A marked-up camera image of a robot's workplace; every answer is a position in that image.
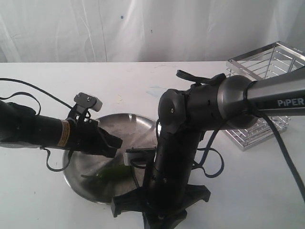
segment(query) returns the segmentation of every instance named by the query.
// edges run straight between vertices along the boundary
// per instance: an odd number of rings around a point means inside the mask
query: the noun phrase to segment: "white table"
[[[175,76],[177,69],[212,77],[225,71],[225,62],[2,63],[0,76],[25,80],[70,105],[78,92],[93,94],[103,101],[102,110],[92,112],[93,118],[130,112],[156,119],[159,98],[167,88],[186,90],[190,86]],[[65,119],[68,113],[61,104],[24,85],[0,82],[0,87],[2,97],[16,91],[32,93],[41,102],[42,115]],[[24,96],[13,101],[38,107]],[[283,134],[303,180],[304,120],[292,118]],[[215,179],[206,178],[200,170],[192,173],[190,183],[205,184],[211,198],[208,203],[200,201],[188,208],[187,219],[177,228],[305,228],[305,205],[274,138],[242,152],[219,133],[213,146],[222,153],[225,170]],[[61,166],[62,153],[52,150],[52,165]],[[46,168],[45,160],[46,153],[38,149],[0,148],[0,228],[143,228],[140,213],[125,212],[114,219],[110,206],[79,197],[62,173]],[[219,158],[211,153],[207,171],[216,171],[219,164]]]

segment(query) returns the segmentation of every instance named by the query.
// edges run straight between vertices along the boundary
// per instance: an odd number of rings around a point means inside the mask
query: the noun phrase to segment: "yellow label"
[[[70,124],[68,121],[63,121],[63,120],[61,120],[61,124],[62,124],[61,138],[57,146],[65,147],[70,136]]]

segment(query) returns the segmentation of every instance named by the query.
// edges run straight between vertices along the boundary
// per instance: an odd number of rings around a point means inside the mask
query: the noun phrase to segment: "stainless steel bowl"
[[[137,114],[111,114],[98,119],[99,127],[123,140],[122,147],[115,158],[85,155],[74,152],[70,165],[64,170],[68,185],[81,197],[96,203],[111,203],[112,197],[122,195],[133,189],[133,179],[128,177],[118,181],[102,181],[96,178],[83,178],[81,175],[94,176],[104,168],[124,164],[123,153],[127,148],[154,147],[157,145],[154,120]],[[68,151],[63,156],[67,163]],[[144,177],[143,169],[135,169],[139,183]]]

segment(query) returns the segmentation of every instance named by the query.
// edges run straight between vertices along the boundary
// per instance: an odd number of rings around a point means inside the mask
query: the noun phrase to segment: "chrome wire rack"
[[[275,42],[247,52],[227,61],[227,76],[244,75],[251,80],[264,80],[294,71],[305,65],[302,51],[283,42]],[[280,133],[287,129],[290,118],[270,117]],[[262,118],[249,129],[225,130],[241,150],[247,150],[273,136],[269,125]]]

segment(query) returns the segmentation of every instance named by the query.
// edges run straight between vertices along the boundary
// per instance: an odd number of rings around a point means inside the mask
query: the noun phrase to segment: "white backdrop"
[[[226,60],[305,50],[305,0],[0,0],[0,62]]]

